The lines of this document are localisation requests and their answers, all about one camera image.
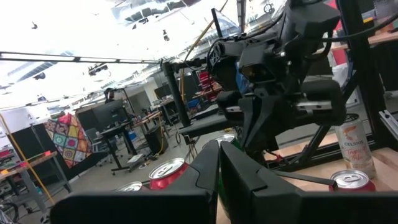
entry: ceiling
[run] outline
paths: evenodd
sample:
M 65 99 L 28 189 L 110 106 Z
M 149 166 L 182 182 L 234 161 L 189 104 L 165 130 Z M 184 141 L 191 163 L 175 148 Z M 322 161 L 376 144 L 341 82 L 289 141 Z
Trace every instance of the ceiling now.
M 212 20 L 210 9 L 220 8 L 224 3 L 224 0 L 184 1 L 184 4 L 179 0 L 0 1 L 0 20 L 9 21 L 0 24 L 7 34 L 2 35 L 0 50 L 147 60 L 183 58 Z M 230 1 L 223 14 L 237 24 L 236 2 Z M 165 30 L 169 41 L 164 39 Z M 215 30 L 209 31 L 192 56 L 205 52 L 209 41 L 215 38 Z M 109 83 L 123 86 L 121 83 L 125 81 L 135 82 L 131 78 L 134 73 L 139 82 L 142 76 L 159 71 L 159 66 L 153 65 L 112 64 L 108 71 L 91 77 L 87 73 L 92 65 L 0 61 L 0 108 L 37 101 L 37 95 L 58 98 L 100 90 Z M 41 72 L 46 78 L 34 80 Z

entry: person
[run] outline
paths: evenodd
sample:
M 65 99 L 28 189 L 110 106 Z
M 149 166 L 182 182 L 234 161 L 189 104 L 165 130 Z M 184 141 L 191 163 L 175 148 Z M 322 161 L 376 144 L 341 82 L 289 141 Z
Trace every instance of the person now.
M 114 91 L 112 90 L 112 88 L 107 88 L 104 94 L 106 97 L 105 103 L 114 101 Z

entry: wooden platform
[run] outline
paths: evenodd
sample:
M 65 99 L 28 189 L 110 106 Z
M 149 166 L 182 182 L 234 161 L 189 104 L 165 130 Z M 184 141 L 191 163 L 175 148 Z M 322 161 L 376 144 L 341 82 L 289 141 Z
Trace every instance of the wooden platform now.
M 331 144 L 337 142 L 335 134 L 330 134 L 324 138 L 321 145 Z M 294 146 L 287 147 L 276 151 L 281 156 L 288 156 L 301 152 L 307 142 L 297 144 Z M 374 165 L 377 170 L 377 177 L 373 178 L 372 181 L 376 186 L 377 191 L 390 191 L 398 190 L 398 152 L 393 151 L 389 148 L 378 149 L 373 151 Z M 271 155 L 266 155 L 267 159 L 275 159 Z M 299 174 L 310 175 L 314 177 L 330 178 L 332 174 L 337 171 L 345 170 L 345 164 L 343 160 L 328 162 L 319 166 L 311 167 L 297 171 Z M 328 191 L 328 187 L 321 184 L 314 184 L 305 182 L 302 180 L 286 179 L 290 183 L 300 187 L 306 191 Z M 217 208 L 217 224 L 229 224 L 229 219 L 225 216 L 224 210 L 220 203 Z

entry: black metal frame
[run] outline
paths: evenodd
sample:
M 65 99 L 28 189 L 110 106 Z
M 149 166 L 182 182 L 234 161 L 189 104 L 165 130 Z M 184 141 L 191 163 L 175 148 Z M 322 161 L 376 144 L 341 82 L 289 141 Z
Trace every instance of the black metal frame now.
M 338 9 L 341 12 L 341 20 L 345 34 L 351 35 L 364 30 L 358 0 L 336 0 L 336 2 Z M 342 87 L 343 98 L 344 100 L 348 100 L 349 96 L 351 96 L 358 86 L 361 91 L 366 114 L 372 131 L 372 134 L 367 135 L 369 147 L 371 150 L 379 149 L 381 147 L 390 147 L 397 150 L 396 140 L 379 118 L 379 111 L 385 110 L 386 104 L 383 97 L 384 90 L 382 82 L 376 72 L 376 66 L 371 56 L 368 37 L 364 35 L 360 38 L 350 39 L 348 41 L 348 47 L 348 53 L 353 63 L 353 69 L 351 70 L 352 75 L 347 79 L 346 83 Z M 166 77 L 168 77 L 169 82 L 173 83 L 170 85 L 170 89 L 173 93 L 174 100 L 179 103 L 179 105 L 177 105 L 178 112 L 183 115 L 182 121 L 184 127 L 189 126 L 190 121 L 188 116 L 183 118 L 184 114 L 186 114 L 186 110 L 177 88 L 177 82 L 174 79 L 174 72 L 176 72 L 176 70 L 173 68 L 184 68 L 186 66 L 187 65 L 184 63 L 163 64 L 163 71 L 165 72 Z M 289 161 L 289 165 L 275 161 L 269 162 L 268 166 L 271 169 L 294 171 L 341 159 L 342 156 L 338 142 L 319 147 L 330 128 L 331 126 L 319 127 L 312 140 L 305 146 L 305 149 L 301 153 L 293 154 L 285 158 Z

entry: pull tab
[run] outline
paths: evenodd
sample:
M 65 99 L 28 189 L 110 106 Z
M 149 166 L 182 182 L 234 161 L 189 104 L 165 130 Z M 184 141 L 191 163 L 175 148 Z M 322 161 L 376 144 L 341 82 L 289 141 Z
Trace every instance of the pull tab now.
M 358 181 L 359 179 L 360 176 L 355 174 L 344 177 L 344 181 L 348 183 Z
M 168 166 L 165 166 L 165 167 L 163 167 L 163 169 L 161 169 L 160 171 L 159 171 L 159 173 L 157 174 L 159 177 L 162 177 L 163 175 L 165 175 L 166 173 L 167 173 L 167 171 L 169 171 L 170 169 L 172 169 L 173 168 L 173 165 L 168 165 Z

